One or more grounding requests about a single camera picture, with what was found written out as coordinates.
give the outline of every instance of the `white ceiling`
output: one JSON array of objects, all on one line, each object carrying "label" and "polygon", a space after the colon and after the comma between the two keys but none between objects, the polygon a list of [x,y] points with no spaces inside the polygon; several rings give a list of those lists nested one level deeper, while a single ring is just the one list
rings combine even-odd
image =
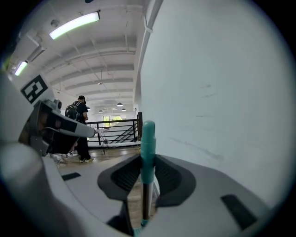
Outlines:
[{"label": "white ceiling", "polygon": [[[84,95],[93,112],[98,106],[112,107],[118,102],[133,109],[130,105],[141,49],[137,42],[143,38],[140,28],[146,5],[145,0],[94,0],[89,4],[84,0],[71,0],[71,4],[69,0],[49,0],[25,22],[11,57],[11,72],[40,44],[45,52],[28,63],[22,76],[32,79],[41,74],[54,88],[63,108]],[[61,26],[97,10],[101,10],[99,21],[55,40],[49,36],[55,29],[50,25],[53,19]]]}]

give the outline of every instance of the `sneaker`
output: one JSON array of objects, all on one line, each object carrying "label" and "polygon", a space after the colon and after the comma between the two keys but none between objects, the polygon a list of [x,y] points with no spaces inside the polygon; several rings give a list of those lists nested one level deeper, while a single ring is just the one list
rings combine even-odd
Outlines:
[{"label": "sneaker", "polygon": [[88,158],[88,159],[85,159],[84,161],[85,161],[85,162],[90,162],[90,161],[93,161],[93,158],[90,157],[90,158]]}]

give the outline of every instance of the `floor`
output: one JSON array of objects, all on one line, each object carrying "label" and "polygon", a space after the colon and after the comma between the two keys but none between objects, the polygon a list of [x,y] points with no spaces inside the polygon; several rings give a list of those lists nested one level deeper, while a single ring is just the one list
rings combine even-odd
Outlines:
[{"label": "floor", "polygon": [[[120,156],[134,156],[140,154],[140,148],[137,146],[124,147],[124,148],[113,148],[106,149],[105,155],[103,150],[89,150],[89,154],[94,158],[93,162],[101,162]],[[80,165],[91,165],[92,163],[79,163],[78,156],[65,157],[64,159],[57,162],[58,168],[73,167]],[[153,200],[151,206],[151,218],[155,214],[155,200],[156,195],[153,193]],[[141,226],[142,212],[141,212],[141,182],[137,180],[133,189],[128,195],[128,206],[129,206],[129,217],[133,228],[139,228]]]}]

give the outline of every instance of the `man wearing black clothes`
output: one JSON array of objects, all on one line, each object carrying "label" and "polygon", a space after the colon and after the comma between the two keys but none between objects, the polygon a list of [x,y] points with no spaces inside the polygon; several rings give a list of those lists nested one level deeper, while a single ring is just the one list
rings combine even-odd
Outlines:
[{"label": "man wearing black clothes", "polygon": [[[87,106],[86,106],[86,101],[85,97],[83,95],[79,96],[77,101],[74,102],[74,104],[77,107],[77,112],[79,114],[78,121],[86,124],[86,120],[88,120],[87,116]],[[78,155],[80,156],[80,162],[90,162],[93,160],[91,156],[88,154],[88,145],[87,145],[87,138],[86,137],[80,137],[77,141],[77,151]]]}]

